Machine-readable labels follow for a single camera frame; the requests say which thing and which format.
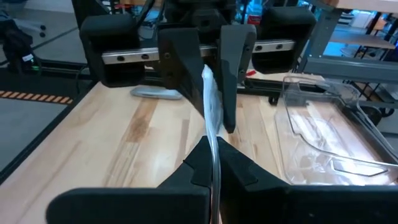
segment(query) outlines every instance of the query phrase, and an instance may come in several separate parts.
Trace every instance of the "yellow and black striped tape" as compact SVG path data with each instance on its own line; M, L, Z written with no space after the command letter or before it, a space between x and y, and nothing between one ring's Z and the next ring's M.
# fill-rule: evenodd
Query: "yellow and black striped tape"
M1 91L0 98L15 99L15 100L29 100L29 101L41 101L46 103L60 103L69 105L73 100L67 96L53 96L53 95L42 95L33 93L19 93L14 91Z

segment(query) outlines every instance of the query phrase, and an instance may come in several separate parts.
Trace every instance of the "screw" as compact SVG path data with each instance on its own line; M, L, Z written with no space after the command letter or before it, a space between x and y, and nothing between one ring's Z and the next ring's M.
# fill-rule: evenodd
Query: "screw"
M119 61L119 62L123 62L124 61L124 57L123 56L118 56L116 58L116 60Z
M149 59L149 56L148 56L147 54L143 54L143 55L141 55L141 58L142 58L143 60L148 60L148 59Z

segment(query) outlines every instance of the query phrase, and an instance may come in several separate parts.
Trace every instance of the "transparent plastic tray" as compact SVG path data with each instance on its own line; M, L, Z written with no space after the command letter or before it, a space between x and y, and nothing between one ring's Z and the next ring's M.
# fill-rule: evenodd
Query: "transparent plastic tray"
M291 184L395 183L398 160L358 99L351 85L284 78L275 125Z

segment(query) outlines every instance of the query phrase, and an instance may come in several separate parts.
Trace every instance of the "floor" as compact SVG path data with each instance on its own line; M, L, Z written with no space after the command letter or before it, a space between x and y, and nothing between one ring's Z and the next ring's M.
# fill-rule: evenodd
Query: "floor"
M46 37L25 30L34 38L34 49L42 59L64 62L85 63L84 51L73 14L37 10L24 10L15 16L19 19L34 19L47 26ZM150 37L150 30L142 30L140 35ZM340 56L344 44L330 43L325 50L327 55ZM0 62L5 61L0 50ZM53 120L65 105L0 99L0 170L4 168L41 130ZM392 123L398 122L398 114L382 120L378 128L398 133ZM398 149L398 140L390 139Z

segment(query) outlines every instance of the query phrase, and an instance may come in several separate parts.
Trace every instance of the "clear plastic container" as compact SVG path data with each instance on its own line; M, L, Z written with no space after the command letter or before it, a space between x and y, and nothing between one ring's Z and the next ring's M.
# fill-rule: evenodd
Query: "clear plastic container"
M395 183L398 159L358 99L351 85L284 78L275 125L291 184Z

